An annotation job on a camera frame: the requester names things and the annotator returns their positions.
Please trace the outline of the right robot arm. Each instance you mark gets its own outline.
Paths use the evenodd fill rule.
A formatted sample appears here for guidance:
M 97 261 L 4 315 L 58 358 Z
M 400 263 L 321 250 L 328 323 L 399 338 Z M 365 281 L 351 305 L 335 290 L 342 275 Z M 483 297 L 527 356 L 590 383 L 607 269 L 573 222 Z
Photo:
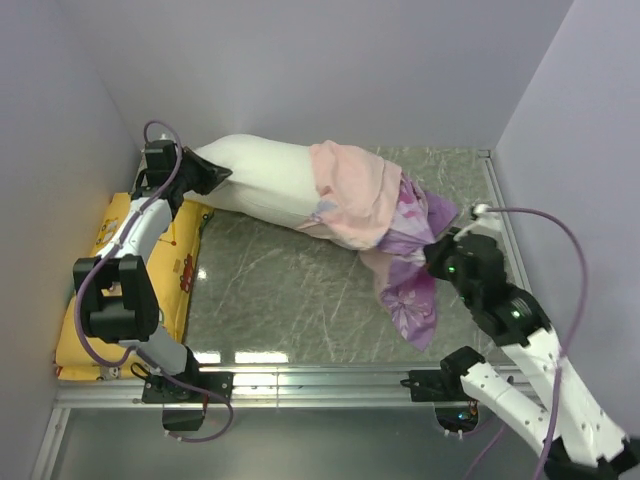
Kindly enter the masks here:
M 565 356 L 539 302 L 510 283 L 504 255 L 485 235 L 451 230 L 424 249 L 427 270 L 449 282 L 472 320 L 524 375 L 531 400 L 470 347 L 441 362 L 444 394 L 488 407 L 537 454 L 549 479 L 617 479 L 639 464 L 639 440 L 600 407 Z

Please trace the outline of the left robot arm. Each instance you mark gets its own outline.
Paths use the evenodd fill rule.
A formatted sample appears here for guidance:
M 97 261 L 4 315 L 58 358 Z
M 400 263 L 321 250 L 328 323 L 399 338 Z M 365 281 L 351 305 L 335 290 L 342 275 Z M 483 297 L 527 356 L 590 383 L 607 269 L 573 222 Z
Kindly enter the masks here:
M 89 357 L 119 368 L 137 355 L 146 380 L 179 402 L 205 391 L 193 352 L 160 324 L 161 309 L 146 264 L 157 241 L 190 192 L 207 195 L 232 171 L 200 157 L 178 141 L 150 141 L 123 225 L 94 257 L 73 267 L 74 326 Z

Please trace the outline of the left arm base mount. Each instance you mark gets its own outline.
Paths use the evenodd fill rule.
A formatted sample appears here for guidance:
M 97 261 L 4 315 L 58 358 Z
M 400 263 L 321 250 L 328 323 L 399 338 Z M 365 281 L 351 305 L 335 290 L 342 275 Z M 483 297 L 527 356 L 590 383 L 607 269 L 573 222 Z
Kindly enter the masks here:
M 165 435 L 191 444 L 206 443 L 223 436 L 234 421 L 231 404 L 234 375 L 231 372 L 198 373 L 185 379 L 149 375 L 145 379 L 141 403 L 162 408 L 161 422 Z M 215 433 L 197 437 L 212 406 L 227 410 L 227 419 Z

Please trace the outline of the purple princess pillowcase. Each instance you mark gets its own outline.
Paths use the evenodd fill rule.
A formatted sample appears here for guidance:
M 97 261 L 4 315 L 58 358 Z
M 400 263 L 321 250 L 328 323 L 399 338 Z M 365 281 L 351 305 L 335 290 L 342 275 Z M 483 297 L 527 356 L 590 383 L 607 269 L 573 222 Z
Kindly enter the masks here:
M 398 333 L 425 350 L 437 313 L 423 250 L 455 223 L 457 206 L 360 147 L 325 141 L 310 155 L 319 200 L 299 231 L 357 251 Z

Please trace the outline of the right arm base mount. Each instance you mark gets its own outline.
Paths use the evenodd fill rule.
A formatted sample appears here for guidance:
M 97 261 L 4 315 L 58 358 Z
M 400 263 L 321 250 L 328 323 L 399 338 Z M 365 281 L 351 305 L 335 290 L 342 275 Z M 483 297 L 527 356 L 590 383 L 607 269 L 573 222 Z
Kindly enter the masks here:
M 444 436 L 463 440 L 493 421 L 491 415 L 483 416 L 479 402 L 463 391 L 459 379 L 443 370 L 410 370 L 400 385 L 409 390 L 412 403 L 433 405 L 436 425 Z

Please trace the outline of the white pillow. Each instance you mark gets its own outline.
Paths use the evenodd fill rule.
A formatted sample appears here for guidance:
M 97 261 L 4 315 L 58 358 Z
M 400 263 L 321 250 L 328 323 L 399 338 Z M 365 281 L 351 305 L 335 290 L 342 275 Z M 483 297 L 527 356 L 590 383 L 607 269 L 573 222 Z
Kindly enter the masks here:
M 235 134 L 222 137 L 195 153 L 232 175 L 211 193 L 187 198 L 214 209 L 243 213 L 295 230 L 315 212 L 315 188 L 307 146 Z

